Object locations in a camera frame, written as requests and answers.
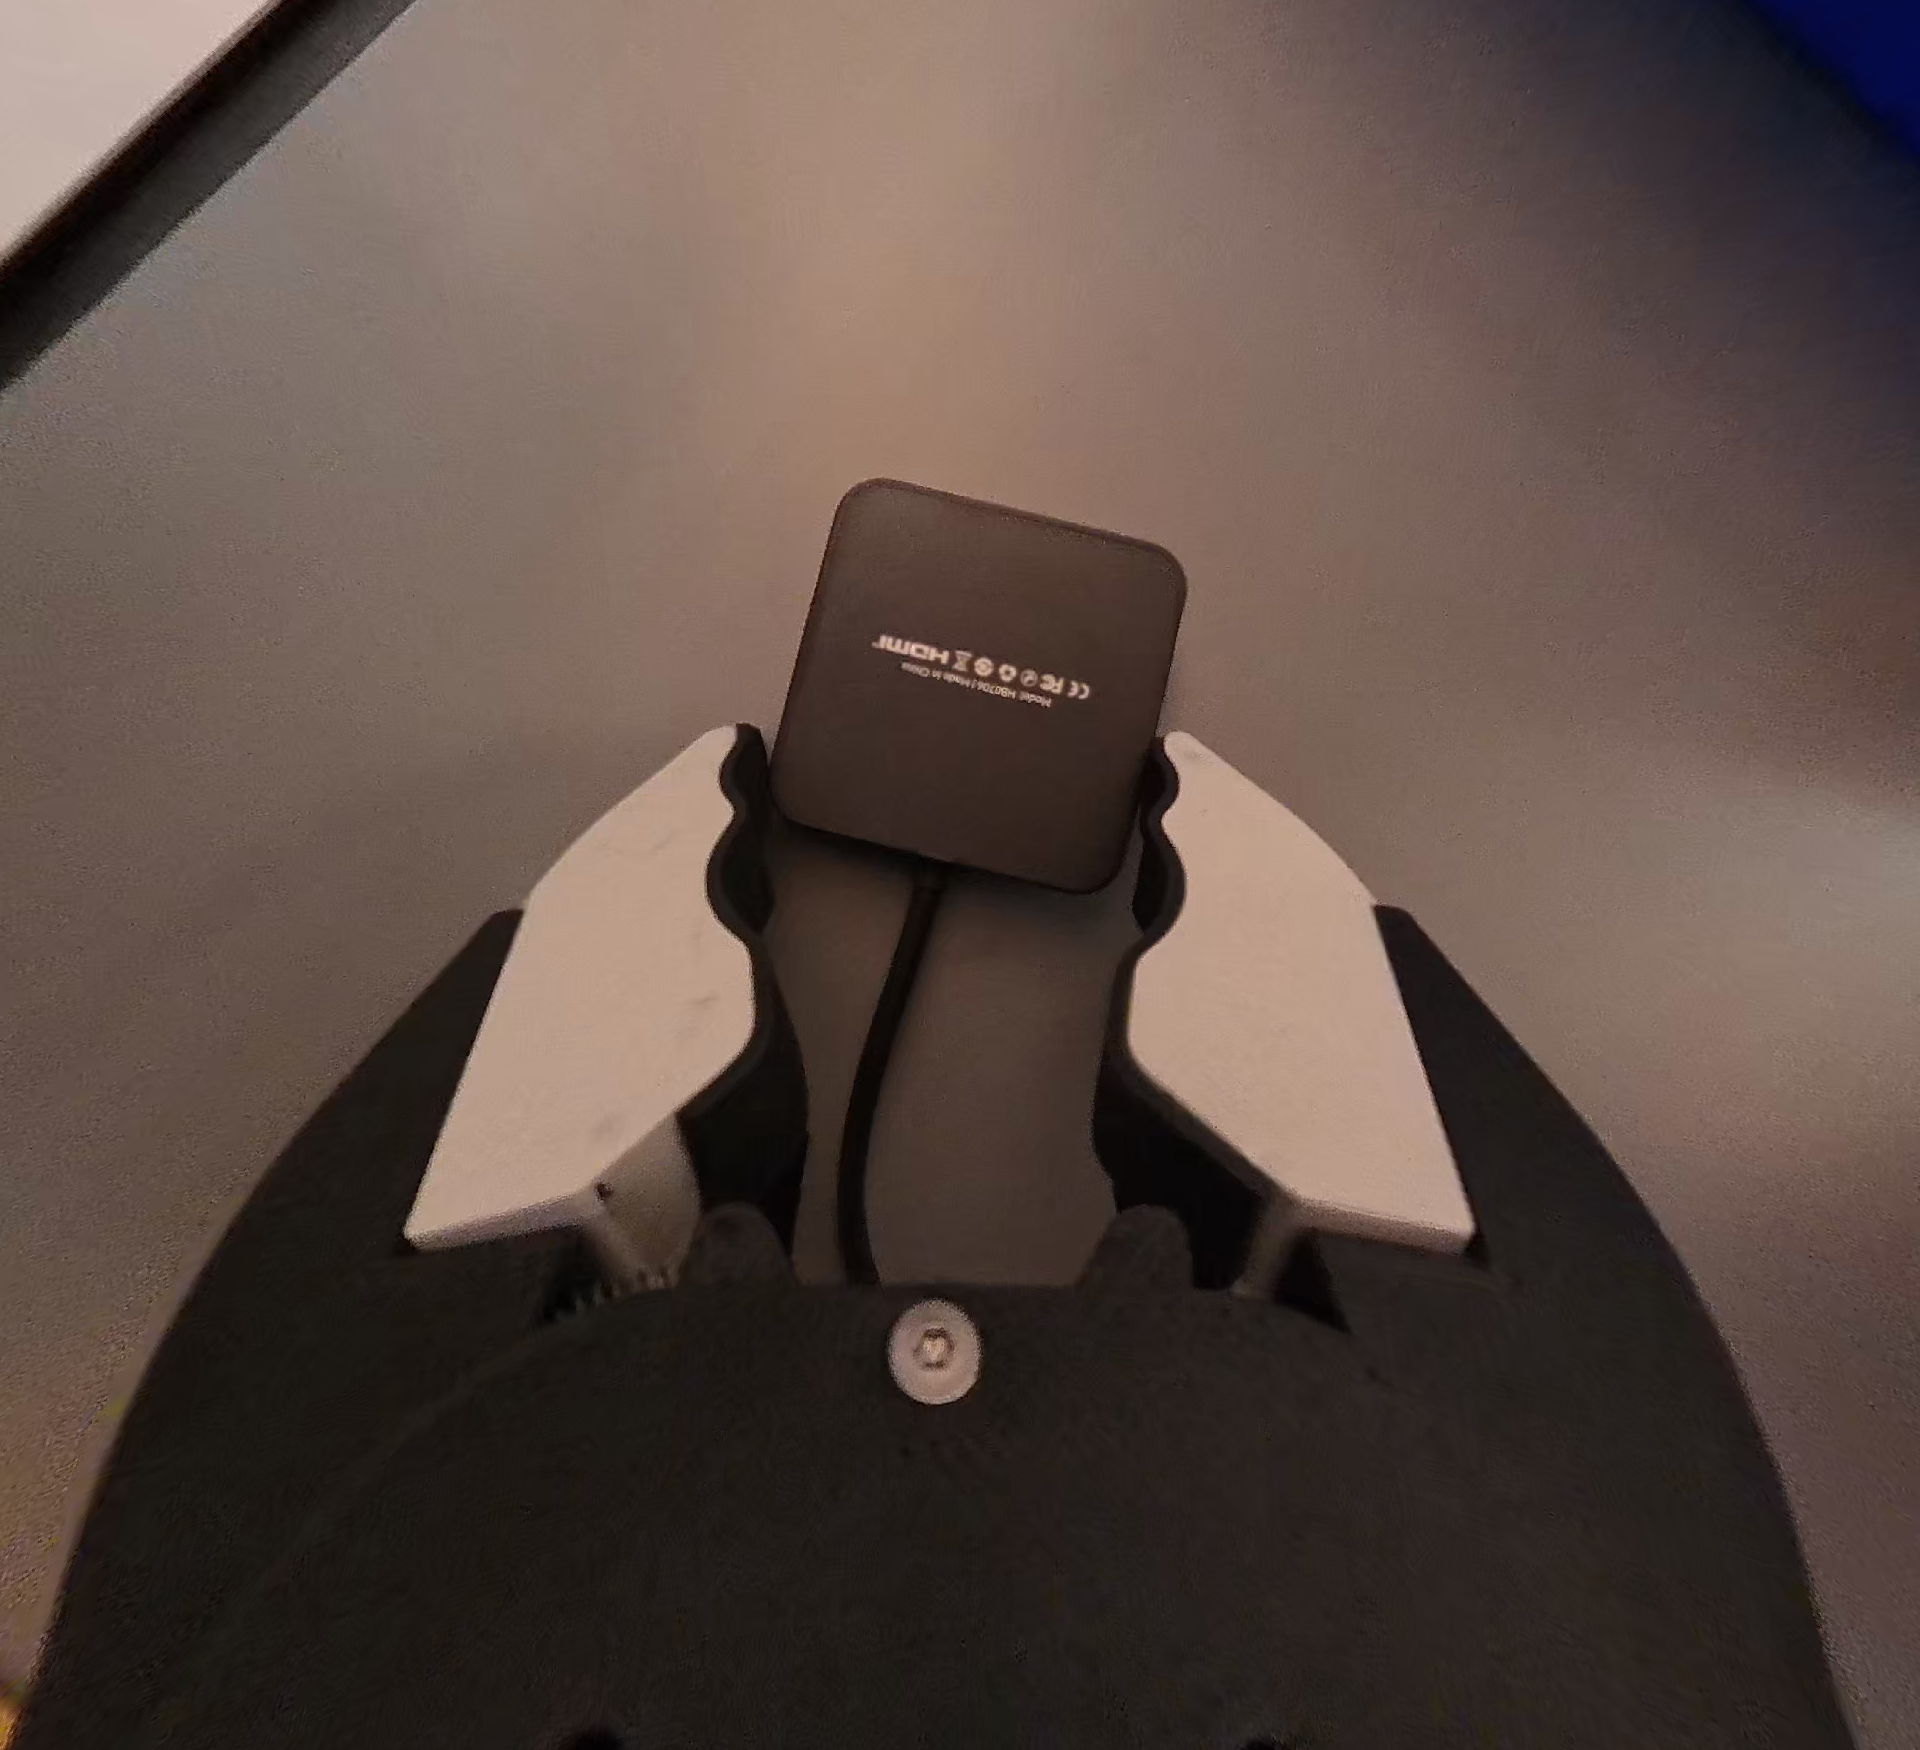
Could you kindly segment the black hdmi adapter box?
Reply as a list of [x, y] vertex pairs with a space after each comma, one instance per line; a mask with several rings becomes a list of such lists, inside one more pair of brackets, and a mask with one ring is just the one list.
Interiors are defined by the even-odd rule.
[[868, 481], [830, 520], [773, 804], [823, 837], [1092, 893], [1127, 850], [1184, 603], [1157, 542]]

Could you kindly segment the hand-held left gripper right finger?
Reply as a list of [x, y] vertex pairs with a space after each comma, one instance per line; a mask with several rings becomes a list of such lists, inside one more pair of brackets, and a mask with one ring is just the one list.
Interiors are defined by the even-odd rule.
[[1166, 1210], [1195, 1282], [1255, 1298], [1309, 1238], [1464, 1258], [1474, 1212], [1371, 892], [1192, 732], [1149, 760], [1132, 919], [1098, 1064], [1116, 1210]]

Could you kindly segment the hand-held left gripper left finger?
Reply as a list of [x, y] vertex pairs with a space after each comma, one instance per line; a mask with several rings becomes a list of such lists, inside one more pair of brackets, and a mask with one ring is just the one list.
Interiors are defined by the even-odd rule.
[[667, 1285], [715, 1210], [793, 1252], [804, 1064], [766, 946], [769, 753], [698, 735], [540, 875], [406, 1213], [439, 1252], [571, 1234]]

